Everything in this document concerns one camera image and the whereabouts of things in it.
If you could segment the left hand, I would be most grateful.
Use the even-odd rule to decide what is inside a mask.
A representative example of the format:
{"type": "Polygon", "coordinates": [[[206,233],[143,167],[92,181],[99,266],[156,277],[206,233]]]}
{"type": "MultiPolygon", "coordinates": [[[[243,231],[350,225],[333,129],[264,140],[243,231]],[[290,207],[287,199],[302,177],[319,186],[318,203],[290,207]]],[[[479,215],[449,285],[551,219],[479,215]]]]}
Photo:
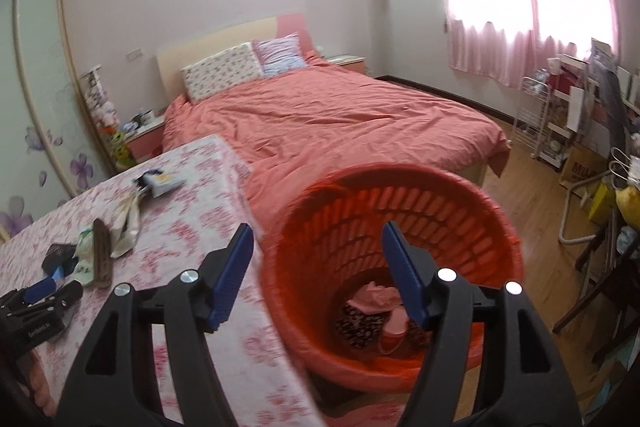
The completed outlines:
{"type": "Polygon", "coordinates": [[[54,418],[56,403],[52,398],[49,383],[44,375],[40,356],[32,350],[17,362],[18,369],[25,378],[26,384],[21,385],[24,394],[35,403],[35,406],[47,418],[54,418]]]}

